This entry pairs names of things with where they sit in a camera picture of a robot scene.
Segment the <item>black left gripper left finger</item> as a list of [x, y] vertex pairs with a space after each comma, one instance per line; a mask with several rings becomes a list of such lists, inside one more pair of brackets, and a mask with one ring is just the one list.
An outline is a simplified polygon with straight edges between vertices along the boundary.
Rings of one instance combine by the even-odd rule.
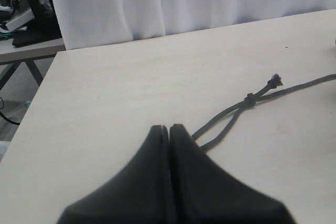
[[169, 139], [156, 125], [113, 178], [68, 206], [58, 223], [172, 223]]

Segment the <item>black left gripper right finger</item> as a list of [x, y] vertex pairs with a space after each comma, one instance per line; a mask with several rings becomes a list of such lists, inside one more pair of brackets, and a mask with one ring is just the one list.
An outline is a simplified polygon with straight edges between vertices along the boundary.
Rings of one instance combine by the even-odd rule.
[[213, 162], [186, 128], [170, 128], [170, 166], [179, 223], [294, 223], [286, 206]]

